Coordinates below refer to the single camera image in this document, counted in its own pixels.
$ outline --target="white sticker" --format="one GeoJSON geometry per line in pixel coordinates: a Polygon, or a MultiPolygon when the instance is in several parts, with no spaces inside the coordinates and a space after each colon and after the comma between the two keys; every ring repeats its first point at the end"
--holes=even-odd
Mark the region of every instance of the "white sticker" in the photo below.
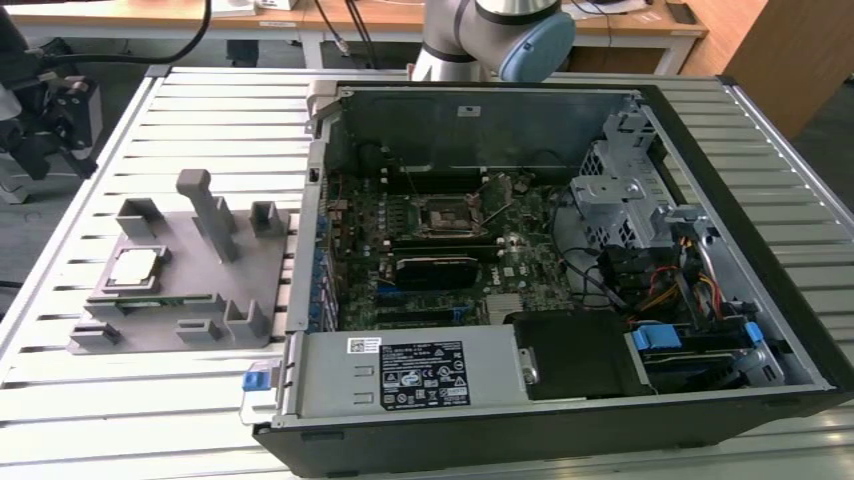
{"type": "Polygon", "coordinates": [[[479,117],[481,107],[471,106],[471,105],[457,107],[457,116],[458,117],[479,117]]]}
{"type": "Polygon", "coordinates": [[[294,22],[258,22],[260,27],[276,27],[276,28],[294,28],[296,24],[294,22]]]}
{"type": "Polygon", "coordinates": [[[469,395],[469,389],[466,387],[449,388],[447,391],[449,397],[455,397],[458,395],[469,395]]]}
{"type": "Polygon", "coordinates": [[[379,353],[381,337],[348,338],[347,353],[379,353]]]}

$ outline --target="black cable on floor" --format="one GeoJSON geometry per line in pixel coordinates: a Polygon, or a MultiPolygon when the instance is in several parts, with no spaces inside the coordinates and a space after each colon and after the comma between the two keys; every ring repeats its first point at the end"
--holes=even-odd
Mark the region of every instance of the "black cable on floor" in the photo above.
{"type": "Polygon", "coordinates": [[[344,37],[340,36],[340,34],[338,33],[338,30],[332,26],[332,22],[330,22],[330,17],[326,16],[326,10],[323,9],[320,0],[315,0],[315,6],[318,7],[318,12],[320,12],[320,17],[323,18],[323,23],[326,24],[326,28],[330,31],[332,38],[335,39],[335,46],[338,47],[338,50],[342,52],[342,55],[344,57],[350,58],[350,60],[352,61],[352,65],[356,67],[356,69],[360,69],[362,66],[359,65],[359,62],[356,62],[356,59],[354,58],[352,53],[350,52],[350,45],[347,44],[344,37]]]}
{"type": "Polygon", "coordinates": [[[377,50],[374,49],[374,40],[371,39],[371,34],[368,33],[368,27],[364,24],[362,13],[359,12],[359,7],[356,6],[356,2],[354,0],[344,0],[344,3],[347,4],[347,10],[350,11],[350,17],[352,18],[352,23],[356,26],[359,37],[362,37],[362,41],[364,42],[368,49],[371,68],[379,70],[379,58],[377,56],[377,50]]]}
{"type": "Polygon", "coordinates": [[[132,57],[130,55],[103,55],[103,54],[74,54],[59,55],[56,57],[44,58],[46,68],[58,67],[74,63],[135,63],[143,65],[166,65],[178,62],[192,52],[204,38],[204,34],[211,26],[212,0],[204,0],[204,15],[202,16],[202,25],[184,48],[167,57],[132,57]]]}

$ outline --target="black plastic frame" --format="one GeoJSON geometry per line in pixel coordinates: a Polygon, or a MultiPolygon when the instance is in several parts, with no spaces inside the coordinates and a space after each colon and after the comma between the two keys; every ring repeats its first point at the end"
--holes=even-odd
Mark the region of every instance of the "black plastic frame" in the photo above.
{"type": "Polygon", "coordinates": [[[697,140],[654,85],[340,82],[339,87],[637,91],[709,198],[820,372],[836,389],[737,398],[434,420],[271,429],[254,438],[300,476],[418,471],[658,448],[710,445],[787,417],[854,398],[854,368],[779,264],[697,140]]]}

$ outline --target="motherboard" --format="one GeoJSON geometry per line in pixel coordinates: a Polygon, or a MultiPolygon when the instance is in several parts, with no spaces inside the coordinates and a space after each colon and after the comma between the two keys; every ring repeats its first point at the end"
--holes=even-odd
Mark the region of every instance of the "motherboard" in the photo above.
{"type": "Polygon", "coordinates": [[[338,175],[327,187],[339,330],[501,324],[515,311],[573,308],[549,228],[563,186],[515,171],[451,183],[338,175]]]}

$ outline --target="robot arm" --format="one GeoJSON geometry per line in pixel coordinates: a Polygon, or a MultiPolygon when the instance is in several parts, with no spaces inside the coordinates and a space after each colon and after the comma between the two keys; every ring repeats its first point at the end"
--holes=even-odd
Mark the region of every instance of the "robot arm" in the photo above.
{"type": "Polygon", "coordinates": [[[575,22],[561,0],[431,0],[413,79],[542,82],[566,59],[575,22]]]}

